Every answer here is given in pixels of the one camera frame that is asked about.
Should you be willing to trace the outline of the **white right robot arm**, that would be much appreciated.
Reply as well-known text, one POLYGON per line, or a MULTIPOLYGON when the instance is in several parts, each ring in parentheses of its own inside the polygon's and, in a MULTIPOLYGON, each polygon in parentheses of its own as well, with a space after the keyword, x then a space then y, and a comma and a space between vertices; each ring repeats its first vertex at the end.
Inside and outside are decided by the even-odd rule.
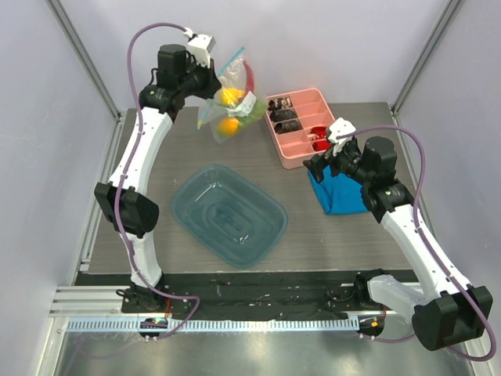
POLYGON ((363 204, 393 237, 420 282, 416 291, 377 270, 357 278, 355 303, 362 309, 381 304, 394 310, 430 351, 480 338, 492 295, 484 286, 474 287, 446 257, 414 208, 413 195, 395 177, 397 159, 393 142, 375 136, 362 150, 356 138, 346 139, 304 162, 317 183, 329 169, 360 184, 363 204))

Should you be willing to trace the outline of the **yellow pear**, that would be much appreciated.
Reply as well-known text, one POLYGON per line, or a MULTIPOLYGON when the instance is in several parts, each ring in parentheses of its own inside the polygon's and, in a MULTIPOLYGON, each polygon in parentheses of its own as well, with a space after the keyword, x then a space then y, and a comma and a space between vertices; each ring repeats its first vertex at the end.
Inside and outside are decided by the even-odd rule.
POLYGON ((246 93, 238 88, 222 88, 219 94, 219 103, 224 107, 237 107, 246 93))

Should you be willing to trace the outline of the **red chili pepper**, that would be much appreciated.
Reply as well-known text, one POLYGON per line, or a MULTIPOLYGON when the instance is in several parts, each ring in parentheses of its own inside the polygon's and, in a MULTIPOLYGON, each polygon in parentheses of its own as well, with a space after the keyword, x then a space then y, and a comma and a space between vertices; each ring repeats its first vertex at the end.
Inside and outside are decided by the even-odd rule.
POLYGON ((247 60, 243 61, 243 67, 246 72, 245 93, 253 92, 255 89, 254 72, 247 60))

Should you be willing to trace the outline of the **clear zip top bag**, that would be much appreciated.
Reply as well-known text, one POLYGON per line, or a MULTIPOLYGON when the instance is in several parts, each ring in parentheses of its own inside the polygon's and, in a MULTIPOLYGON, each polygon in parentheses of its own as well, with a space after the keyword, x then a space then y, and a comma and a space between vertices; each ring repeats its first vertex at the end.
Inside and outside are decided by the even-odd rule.
POLYGON ((268 105, 244 47, 219 69, 217 78, 222 87, 199 109, 196 126, 209 128, 214 140, 224 143, 260 121, 268 105))

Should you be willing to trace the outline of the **green grape bunch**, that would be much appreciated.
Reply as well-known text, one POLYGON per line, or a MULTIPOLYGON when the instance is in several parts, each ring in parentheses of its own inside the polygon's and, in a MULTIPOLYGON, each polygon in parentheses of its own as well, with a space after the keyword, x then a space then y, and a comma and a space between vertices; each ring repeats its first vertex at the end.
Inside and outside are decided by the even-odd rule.
POLYGON ((268 104, 265 101, 258 99, 255 102, 250 113, 244 117, 239 118, 240 127, 247 127, 248 125, 251 125, 262 119, 267 109, 268 104))

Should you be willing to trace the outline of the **orange tangerine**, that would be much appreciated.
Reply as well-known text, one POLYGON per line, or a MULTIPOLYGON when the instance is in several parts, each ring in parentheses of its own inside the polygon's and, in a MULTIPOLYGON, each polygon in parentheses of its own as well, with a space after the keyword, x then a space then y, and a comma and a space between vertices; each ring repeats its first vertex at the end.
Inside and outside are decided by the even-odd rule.
POLYGON ((222 136, 232 136, 240 130, 240 122, 236 117, 225 117, 218 123, 217 130, 222 136))

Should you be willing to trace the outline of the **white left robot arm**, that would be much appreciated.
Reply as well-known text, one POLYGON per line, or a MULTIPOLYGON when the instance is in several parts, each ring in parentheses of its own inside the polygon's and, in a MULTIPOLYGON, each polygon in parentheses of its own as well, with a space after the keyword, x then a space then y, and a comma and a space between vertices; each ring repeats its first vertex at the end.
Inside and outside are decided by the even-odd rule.
POLYGON ((157 55, 157 76, 142 90, 131 87, 136 105, 135 125, 124 153, 106 183, 94 194, 128 253, 132 270, 130 292, 151 313, 167 301, 160 288, 162 271, 157 261, 153 230, 159 206, 147 197, 153 163, 186 98, 211 99, 222 87, 208 47, 162 45, 157 55))

